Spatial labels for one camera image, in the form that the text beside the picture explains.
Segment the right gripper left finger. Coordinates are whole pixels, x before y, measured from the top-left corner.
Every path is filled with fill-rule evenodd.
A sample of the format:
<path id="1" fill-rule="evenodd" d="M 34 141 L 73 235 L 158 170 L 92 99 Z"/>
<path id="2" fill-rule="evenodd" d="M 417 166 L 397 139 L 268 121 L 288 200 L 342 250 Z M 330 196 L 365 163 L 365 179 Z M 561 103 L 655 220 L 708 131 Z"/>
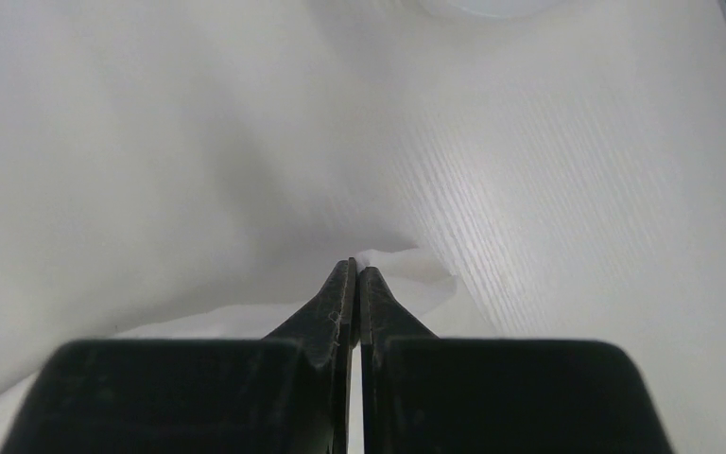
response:
<path id="1" fill-rule="evenodd" d="M 353 258 L 336 263 L 319 292 L 265 335 L 267 341 L 295 341 L 320 378 L 321 407 L 328 412 L 332 437 L 328 451 L 346 453 L 352 355 L 357 344 L 355 301 L 357 265 Z"/>

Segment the white t shirt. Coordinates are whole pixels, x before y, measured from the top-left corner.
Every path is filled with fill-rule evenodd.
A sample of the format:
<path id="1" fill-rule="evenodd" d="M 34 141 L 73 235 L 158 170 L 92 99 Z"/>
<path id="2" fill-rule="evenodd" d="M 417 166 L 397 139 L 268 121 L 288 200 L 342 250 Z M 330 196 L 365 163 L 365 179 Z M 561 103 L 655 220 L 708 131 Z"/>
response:
<path id="1" fill-rule="evenodd" d="M 456 31 L 392 1 L 0 1 L 0 394 L 280 258 L 463 259 L 458 106 L 427 85 Z"/>

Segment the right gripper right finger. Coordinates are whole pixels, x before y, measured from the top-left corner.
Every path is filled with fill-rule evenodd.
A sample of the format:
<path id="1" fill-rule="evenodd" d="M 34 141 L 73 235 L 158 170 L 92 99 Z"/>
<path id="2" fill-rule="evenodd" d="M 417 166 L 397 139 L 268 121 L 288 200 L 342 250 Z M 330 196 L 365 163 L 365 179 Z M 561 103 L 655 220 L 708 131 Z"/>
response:
<path id="1" fill-rule="evenodd" d="M 362 366 L 364 451 L 386 453 L 389 447 L 385 384 L 387 343 L 394 338 L 435 339 L 437 335 L 403 307 L 381 271 L 367 267 L 358 276 L 358 328 Z"/>

